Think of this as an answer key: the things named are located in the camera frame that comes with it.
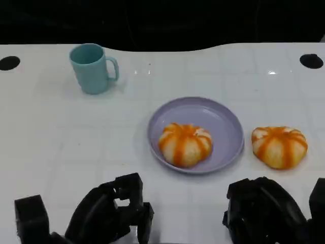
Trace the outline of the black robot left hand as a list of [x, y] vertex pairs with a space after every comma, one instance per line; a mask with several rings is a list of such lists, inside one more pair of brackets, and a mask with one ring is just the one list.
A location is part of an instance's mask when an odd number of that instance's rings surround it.
[[138, 173], [93, 188], [79, 203], [64, 234], [71, 243], [112, 243], [137, 228], [139, 243], [148, 243], [153, 208], [143, 201]]

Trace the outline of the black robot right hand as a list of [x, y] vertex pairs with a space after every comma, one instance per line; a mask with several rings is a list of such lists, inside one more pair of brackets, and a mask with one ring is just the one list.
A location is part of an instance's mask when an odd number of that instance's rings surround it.
[[266, 177], [229, 185], [222, 223], [233, 243], [308, 243], [307, 219], [294, 198]]

